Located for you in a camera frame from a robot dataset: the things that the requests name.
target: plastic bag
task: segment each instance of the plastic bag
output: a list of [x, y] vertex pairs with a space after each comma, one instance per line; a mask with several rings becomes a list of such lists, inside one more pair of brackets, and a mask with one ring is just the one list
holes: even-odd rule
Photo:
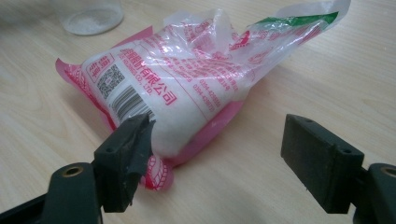
[[250, 88], [292, 50], [346, 14], [350, 0], [300, 4], [249, 25], [239, 35], [220, 9], [165, 19], [81, 65], [56, 62], [115, 129], [150, 113], [156, 123], [142, 184], [166, 189], [172, 168], [201, 150], [241, 108]]

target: red chinese characters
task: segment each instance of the red chinese characters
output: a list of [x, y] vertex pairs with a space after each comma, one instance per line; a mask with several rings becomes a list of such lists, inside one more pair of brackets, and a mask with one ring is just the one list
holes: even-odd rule
[[114, 57], [111, 53], [104, 55], [102, 58], [93, 61], [87, 66], [87, 73], [93, 83], [99, 78], [103, 71], [114, 62]]
[[132, 49], [123, 50], [122, 53], [123, 55], [120, 56], [122, 61], [148, 95], [161, 96], [166, 105], [177, 100], [177, 96], [166, 86], [158, 74], [146, 66], [139, 54]]

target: bag of sugar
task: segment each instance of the bag of sugar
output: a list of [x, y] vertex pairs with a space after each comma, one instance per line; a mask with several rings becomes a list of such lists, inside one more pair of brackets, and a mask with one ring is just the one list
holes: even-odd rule
[[350, 0], [281, 8], [239, 35], [220, 9], [178, 12], [80, 65], [56, 62], [115, 129], [129, 117], [155, 120], [142, 184], [166, 189], [172, 168], [199, 152], [241, 108], [250, 88], [294, 49], [329, 30]]

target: green stripe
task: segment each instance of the green stripe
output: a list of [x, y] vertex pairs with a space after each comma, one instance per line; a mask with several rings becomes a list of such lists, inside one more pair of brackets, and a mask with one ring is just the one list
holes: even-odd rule
[[331, 24], [335, 20], [335, 18], [337, 18], [337, 15], [338, 12], [330, 13], [327, 15], [302, 16], [302, 17], [285, 17], [285, 18], [268, 17], [262, 21], [256, 22], [255, 24], [269, 22], [269, 23], [282, 23], [282, 24], [287, 24], [289, 26], [300, 26], [319, 20], [323, 20], [326, 21], [328, 24]]

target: crumpled plastic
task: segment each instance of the crumpled plastic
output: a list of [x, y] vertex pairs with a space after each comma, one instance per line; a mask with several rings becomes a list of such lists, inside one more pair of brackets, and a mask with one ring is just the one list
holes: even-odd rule
[[141, 184], [167, 189], [188, 161], [242, 107], [250, 88], [294, 49], [332, 28], [350, 0], [281, 8], [239, 35], [221, 9], [178, 12], [83, 64], [58, 59], [58, 73], [103, 113], [113, 130], [149, 113], [153, 156]]

